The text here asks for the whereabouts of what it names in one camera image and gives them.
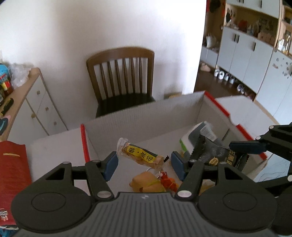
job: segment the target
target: chair seat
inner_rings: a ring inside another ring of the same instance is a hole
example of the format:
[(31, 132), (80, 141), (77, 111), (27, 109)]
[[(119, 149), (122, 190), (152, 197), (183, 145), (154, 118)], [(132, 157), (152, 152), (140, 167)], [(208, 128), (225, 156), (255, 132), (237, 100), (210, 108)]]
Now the chair seat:
[(153, 97), (147, 94), (117, 95), (103, 100), (98, 104), (96, 118), (122, 109), (146, 104), (153, 101), (155, 101)]

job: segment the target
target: wooden chair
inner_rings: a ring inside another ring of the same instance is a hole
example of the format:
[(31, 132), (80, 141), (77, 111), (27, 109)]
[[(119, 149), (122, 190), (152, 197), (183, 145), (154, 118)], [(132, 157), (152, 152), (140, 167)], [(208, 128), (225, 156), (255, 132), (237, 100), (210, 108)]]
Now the wooden chair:
[[(131, 79), (132, 79), (132, 88), (133, 94), (129, 93), (130, 85), (128, 85), (128, 73), (126, 58), (129, 58), (131, 68)], [(135, 69), (134, 69), (134, 59), (139, 58), (139, 88), (140, 92), (136, 93), (135, 89)], [(147, 93), (142, 92), (142, 60), (141, 58), (147, 58)], [(122, 74), (124, 75), (126, 94), (122, 95), (122, 86), (121, 86), (121, 76), (118, 65), (118, 59), (122, 59)], [(119, 95), (116, 95), (114, 90), (114, 80), (111, 69), (110, 61), (114, 60), (115, 73), (117, 78), (117, 85)], [(112, 97), (109, 97), (108, 88), (105, 79), (105, 73), (103, 70), (102, 63), (107, 64), (107, 70), (109, 75), (109, 84), (110, 90), (112, 92)], [(96, 117), (103, 116), (118, 110), (126, 109), (132, 106), (137, 106), (140, 104), (149, 103), (155, 101), (152, 98), (152, 81), (153, 81), (153, 67), (154, 67), (154, 52), (140, 47), (124, 47), (124, 48), (115, 48), (109, 49), (103, 52), (99, 52), (91, 56), (87, 61), (87, 70), (89, 77), (94, 89), (96, 99), (98, 101), (98, 109)], [(99, 65), (102, 85), (105, 91), (106, 99), (102, 99), (98, 81), (96, 78), (94, 66)]]

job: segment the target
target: chair backrest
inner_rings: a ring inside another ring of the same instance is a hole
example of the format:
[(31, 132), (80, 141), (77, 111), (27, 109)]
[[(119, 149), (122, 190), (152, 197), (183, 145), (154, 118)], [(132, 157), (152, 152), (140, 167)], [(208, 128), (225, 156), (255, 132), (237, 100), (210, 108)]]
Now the chair backrest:
[(115, 96), (114, 80), (113, 80), (113, 74), (112, 74), (112, 69), (111, 69), (111, 64), (110, 64), (110, 61), (114, 60), (117, 85), (118, 85), (119, 94), (121, 95), (122, 94), (122, 87), (121, 87), (121, 76), (120, 76), (118, 60), (122, 59), (122, 74), (124, 75), (126, 93), (128, 94), (129, 93), (129, 85), (128, 85), (127, 65), (126, 65), (127, 58), (129, 59), (129, 62), (130, 62), (133, 93), (136, 93), (134, 58), (139, 58), (138, 64), (139, 64), (140, 93), (142, 93), (142, 58), (147, 59), (147, 94), (150, 96), (152, 95), (154, 52), (149, 50), (149, 49), (140, 48), (140, 47), (115, 48), (115, 49), (109, 49), (106, 51), (99, 52), (99, 53), (91, 56), (86, 61), (89, 77), (90, 77), (92, 87), (94, 89), (94, 93), (95, 93), (95, 96), (96, 96), (96, 99), (98, 102), (102, 101), (102, 96), (100, 93), (100, 88), (98, 86), (98, 81), (96, 78), (94, 66), (99, 65), (99, 67), (100, 67), (101, 80), (102, 80), (103, 88), (105, 91), (105, 96), (108, 99), (109, 98), (108, 88), (107, 88), (105, 73), (104, 73), (104, 69), (103, 69), (102, 64), (105, 62), (107, 64), (107, 71), (108, 71), (108, 76), (109, 76), (108, 78), (109, 78), (109, 83), (110, 83), (109, 89), (111, 89), (111, 91), (112, 91), (112, 96)]

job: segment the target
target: black snack bag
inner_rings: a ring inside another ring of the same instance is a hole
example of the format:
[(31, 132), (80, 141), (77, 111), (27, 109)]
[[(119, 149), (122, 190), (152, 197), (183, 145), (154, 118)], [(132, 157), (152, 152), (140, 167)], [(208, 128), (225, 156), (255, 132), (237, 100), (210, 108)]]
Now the black snack bag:
[(247, 162), (248, 155), (236, 153), (235, 151), (215, 144), (200, 134), (190, 159), (199, 160), (204, 162), (205, 165), (212, 166), (216, 166), (220, 162), (226, 162), (239, 171), (242, 171)]

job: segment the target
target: barcode label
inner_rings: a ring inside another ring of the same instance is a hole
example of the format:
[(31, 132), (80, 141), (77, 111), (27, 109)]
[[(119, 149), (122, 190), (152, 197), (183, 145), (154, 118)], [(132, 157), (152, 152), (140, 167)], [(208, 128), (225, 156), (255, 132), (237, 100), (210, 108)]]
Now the barcode label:
[(213, 131), (208, 126), (204, 126), (200, 130), (200, 134), (205, 136), (206, 138), (208, 138), (211, 141), (215, 141), (217, 139), (217, 136), (215, 135), (215, 133), (213, 133)]

